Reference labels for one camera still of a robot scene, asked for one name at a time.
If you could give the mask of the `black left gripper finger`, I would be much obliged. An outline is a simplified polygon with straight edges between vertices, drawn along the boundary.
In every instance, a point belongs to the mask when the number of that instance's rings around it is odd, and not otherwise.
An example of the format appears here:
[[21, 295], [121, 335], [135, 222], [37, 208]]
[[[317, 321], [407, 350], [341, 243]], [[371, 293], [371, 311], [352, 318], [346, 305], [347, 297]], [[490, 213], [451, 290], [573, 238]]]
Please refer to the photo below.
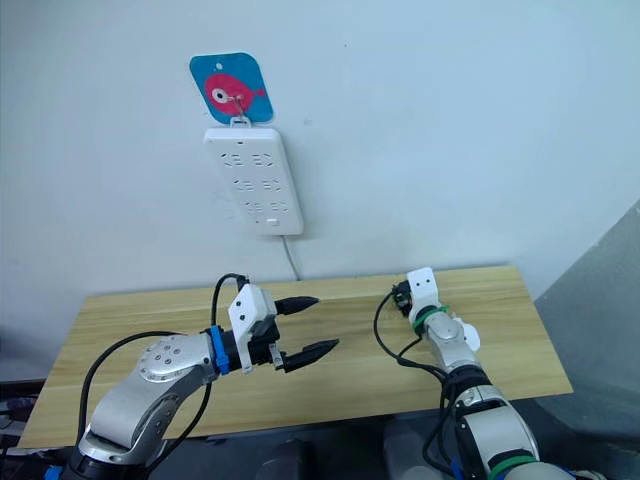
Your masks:
[[275, 301], [278, 315], [292, 315], [318, 304], [320, 300], [312, 296], [295, 296]]
[[288, 356], [282, 352], [282, 362], [277, 366], [277, 369], [285, 373], [290, 373], [309, 366], [331, 352], [338, 344], [338, 339], [331, 339], [305, 346], [300, 352], [294, 355]]

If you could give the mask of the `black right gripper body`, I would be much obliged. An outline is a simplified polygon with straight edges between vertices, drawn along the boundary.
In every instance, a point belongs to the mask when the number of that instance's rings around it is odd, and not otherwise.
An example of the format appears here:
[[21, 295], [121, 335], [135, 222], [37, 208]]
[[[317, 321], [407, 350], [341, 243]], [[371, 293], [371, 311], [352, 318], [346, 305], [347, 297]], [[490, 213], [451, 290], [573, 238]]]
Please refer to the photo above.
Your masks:
[[398, 311], [407, 318], [413, 306], [409, 281], [401, 281], [392, 288], [392, 298]]

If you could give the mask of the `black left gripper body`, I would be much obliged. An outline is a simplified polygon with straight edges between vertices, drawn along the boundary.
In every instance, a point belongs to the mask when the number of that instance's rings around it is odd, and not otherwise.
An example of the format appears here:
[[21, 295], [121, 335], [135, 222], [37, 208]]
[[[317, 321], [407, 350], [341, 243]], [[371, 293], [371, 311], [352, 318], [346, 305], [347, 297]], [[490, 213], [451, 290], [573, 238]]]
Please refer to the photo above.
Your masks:
[[284, 353], [278, 346], [280, 332], [276, 324], [269, 326], [262, 335], [254, 335], [248, 343], [252, 366], [272, 364], [276, 370], [284, 369]]

